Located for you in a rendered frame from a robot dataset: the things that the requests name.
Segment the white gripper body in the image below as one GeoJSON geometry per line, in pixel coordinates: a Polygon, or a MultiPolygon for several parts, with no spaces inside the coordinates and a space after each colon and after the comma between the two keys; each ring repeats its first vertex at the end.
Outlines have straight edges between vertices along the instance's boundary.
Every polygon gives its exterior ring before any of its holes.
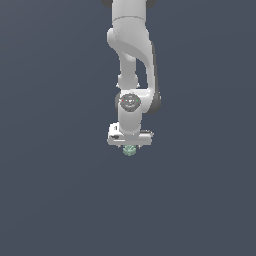
{"type": "Polygon", "coordinates": [[[112,123],[109,126],[107,142],[115,146],[144,146],[151,144],[153,135],[150,130],[141,130],[138,135],[125,135],[119,129],[119,123],[112,123]]]}

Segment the small pale green object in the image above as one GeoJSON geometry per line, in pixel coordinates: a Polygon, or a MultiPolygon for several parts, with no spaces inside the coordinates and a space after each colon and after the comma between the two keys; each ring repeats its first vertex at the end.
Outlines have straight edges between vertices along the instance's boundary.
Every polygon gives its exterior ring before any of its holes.
{"type": "Polygon", "coordinates": [[[123,154],[126,156],[133,156],[136,154],[136,146],[135,145],[124,145],[123,146],[123,154]]]}

